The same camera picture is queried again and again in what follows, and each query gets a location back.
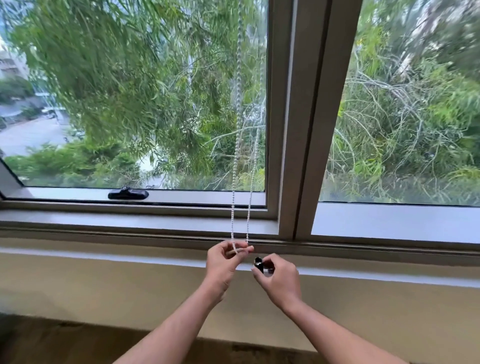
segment road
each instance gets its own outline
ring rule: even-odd
[[[65,144],[68,125],[59,125],[56,119],[40,117],[12,125],[0,132],[0,148],[5,156],[27,156],[27,147],[40,148],[42,144]]]

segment window latch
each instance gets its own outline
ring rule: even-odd
[[[129,186],[123,186],[119,190],[112,190],[108,193],[108,198],[117,200],[145,200],[147,197],[147,191],[134,190]]]

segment beige wall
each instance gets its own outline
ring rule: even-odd
[[[195,250],[1,239],[0,309],[151,329],[200,283],[204,257]],[[299,267],[307,303],[383,348],[419,363],[479,362],[480,268],[287,258]],[[248,264],[200,335],[312,350]]]

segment hand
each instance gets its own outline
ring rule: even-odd
[[[225,240],[208,250],[207,273],[203,282],[215,296],[216,303],[223,299],[237,266],[253,252],[253,246],[244,241],[235,241],[238,254],[233,252],[231,240]]]
[[[264,267],[273,265],[275,271],[266,277],[257,267],[252,267],[253,276],[267,292],[272,302],[283,312],[295,303],[301,302],[300,279],[297,267],[291,262],[270,254],[263,258]]]

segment glass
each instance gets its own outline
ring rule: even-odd
[[[241,2],[238,190],[264,191],[268,0]],[[236,0],[1,2],[0,156],[27,186],[231,190]]]
[[[320,201],[480,206],[480,3],[365,0]]]

